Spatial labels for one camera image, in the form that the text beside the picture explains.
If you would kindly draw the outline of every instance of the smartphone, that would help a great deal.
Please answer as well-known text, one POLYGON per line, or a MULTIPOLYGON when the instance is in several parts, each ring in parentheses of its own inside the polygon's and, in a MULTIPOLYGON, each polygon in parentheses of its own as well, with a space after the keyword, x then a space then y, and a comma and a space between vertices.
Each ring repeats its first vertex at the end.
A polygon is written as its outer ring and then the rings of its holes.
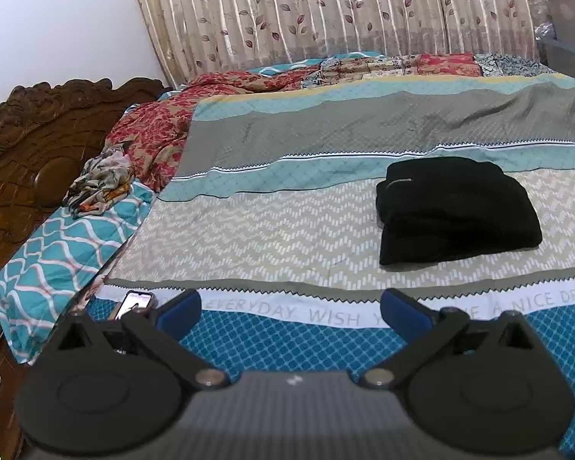
POLYGON ((133 308, 150 308, 154 301, 154 295, 150 292, 129 291, 126 298, 121 303, 120 310, 115 315, 115 319, 120 319, 124 313, 133 308))

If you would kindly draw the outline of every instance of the wooden headboard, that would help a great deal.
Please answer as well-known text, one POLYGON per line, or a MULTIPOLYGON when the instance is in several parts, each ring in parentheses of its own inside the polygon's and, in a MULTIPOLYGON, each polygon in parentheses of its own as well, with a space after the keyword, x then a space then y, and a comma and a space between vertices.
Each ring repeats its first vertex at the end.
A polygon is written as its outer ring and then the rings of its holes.
MULTIPOLYGON (((135 78, 116 90, 109 79, 72 79, 53 88, 41 82, 12 91, 0 104, 0 268, 59 207, 123 111, 157 100, 165 90, 157 79, 135 78)), ((0 329, 0 403, 8 404, 24 374, 0 329)), ((0 408, 4 460, 16 458, 20 436, 12 411, 0 408)))

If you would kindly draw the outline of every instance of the crumpled cloth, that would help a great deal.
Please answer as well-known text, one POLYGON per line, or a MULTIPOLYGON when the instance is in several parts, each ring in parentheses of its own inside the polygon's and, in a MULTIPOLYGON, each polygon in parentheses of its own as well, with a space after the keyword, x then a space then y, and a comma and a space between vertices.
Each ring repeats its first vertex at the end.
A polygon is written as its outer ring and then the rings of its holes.
POLYGON ((83 166, 62 200, 73 218, 101 215, 130 193, 134 168, 126 150, 130 142, 105 148, 83 166))

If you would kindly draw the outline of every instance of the curtain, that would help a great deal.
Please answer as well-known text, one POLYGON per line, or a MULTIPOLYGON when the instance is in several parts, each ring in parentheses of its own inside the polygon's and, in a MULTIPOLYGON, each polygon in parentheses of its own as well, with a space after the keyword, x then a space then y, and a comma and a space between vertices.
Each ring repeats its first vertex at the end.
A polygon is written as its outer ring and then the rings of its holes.
POLYGON ((450 51, 536 55, 528 0, 139 3, 173 85, 203 72, 251 69, 353 51, 390 56, 450 51))

